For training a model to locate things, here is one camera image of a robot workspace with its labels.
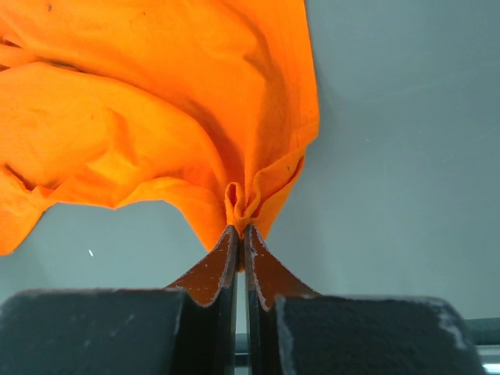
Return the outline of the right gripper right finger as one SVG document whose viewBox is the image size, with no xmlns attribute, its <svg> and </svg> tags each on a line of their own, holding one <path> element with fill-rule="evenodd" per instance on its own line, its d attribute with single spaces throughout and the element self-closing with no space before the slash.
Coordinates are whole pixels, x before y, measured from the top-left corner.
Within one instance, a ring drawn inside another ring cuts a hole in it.
<svg viewBox="0 0 500 375">
<path fill-rule="evenodd" d="M 462 317 L 428 297 L 322 295 L 245 231 L 252 374 L 482 374 Z"/>
</svg>

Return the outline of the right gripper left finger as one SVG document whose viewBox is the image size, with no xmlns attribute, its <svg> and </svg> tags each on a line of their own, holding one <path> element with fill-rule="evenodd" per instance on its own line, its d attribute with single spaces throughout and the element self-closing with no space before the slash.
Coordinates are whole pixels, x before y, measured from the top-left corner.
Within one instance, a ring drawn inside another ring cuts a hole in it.
<svg viewBox="0 0 500 375">
<path fill-rule="evenodd" d="M 31 290 L 1 306 L 4 374 L 232 374 L 238 233 L 160 289 Z"/>
</svg>

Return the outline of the orange t shirt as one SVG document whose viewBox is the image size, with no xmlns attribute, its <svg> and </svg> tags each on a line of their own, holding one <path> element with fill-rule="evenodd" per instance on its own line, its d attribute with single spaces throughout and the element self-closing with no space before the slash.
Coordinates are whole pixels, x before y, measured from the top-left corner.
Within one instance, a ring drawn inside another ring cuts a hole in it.
<svg viewBox="0 0 500 375">
<path fill-rule="evenodd" d="M 4 1 L 1 252 L 58 203 L 267 235 L 319 121 L 303 1 Z"/>
</svg>

